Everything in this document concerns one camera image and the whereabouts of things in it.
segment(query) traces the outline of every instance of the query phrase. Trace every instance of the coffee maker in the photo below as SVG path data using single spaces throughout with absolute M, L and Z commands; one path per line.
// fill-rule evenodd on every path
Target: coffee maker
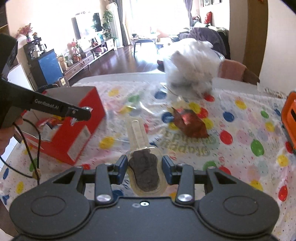
M 24 45 L 25 54 L 28 60 L 28 64 L 35 58 L 46 52 L 46 44 L 41 43 L 41 38 L 35 38 L 33 41 Z

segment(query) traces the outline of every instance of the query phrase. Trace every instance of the flower vase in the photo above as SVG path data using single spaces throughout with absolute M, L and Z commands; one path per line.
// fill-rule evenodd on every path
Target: flower vase
M 27 37 L 27 43 L 32 41 L 29 35 L 27 35 L 26 37 Z

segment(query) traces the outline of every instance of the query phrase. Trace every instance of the person's hand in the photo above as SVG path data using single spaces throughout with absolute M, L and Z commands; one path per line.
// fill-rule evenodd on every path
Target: person's hand
M 15 121 L 16 125 L 21 125 L 23 123 L 22 118 L 18 118 Z M 13 137 L 15 133 L 15 127 L 11 126 L 9 128 L 1 128 L 0 129 L 0 155 L 3 155 L 5 152 L 5 148 L 8 146 L 10 139 Z

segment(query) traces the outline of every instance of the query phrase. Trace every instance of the red pillow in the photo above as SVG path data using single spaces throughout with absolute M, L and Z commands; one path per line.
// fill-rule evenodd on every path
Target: red pillow
M 212 22 L 212 12 L 208 12 L 206 17 L 205 17 L 204 24 L 209 24 L 211 22 Z

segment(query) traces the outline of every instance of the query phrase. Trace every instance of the open cardboard box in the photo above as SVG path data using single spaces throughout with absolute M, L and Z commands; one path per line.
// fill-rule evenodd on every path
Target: open cardboard box
M 105 111 L 95 87 L 78 86 L 70 88 L 52 88 L 46 90 L 48 95 L 57 100 L 78 106 L 91 107 L 91 118 L 88 121 L 78 121 L 71 126 L 72 117 L 66 117 L 63 125 L 57 130 L 51 141 L 42 140 L 40 151 L 62 162 L 74 165 L 87 142 L 105 116 Z M 39 120 L 51 117 L 51 114 L 31 110 L 23 118 L 36 124 Z M 24 136 L 34 148 L 38 147 L 38 133 L 29 123 L 20 126 Z

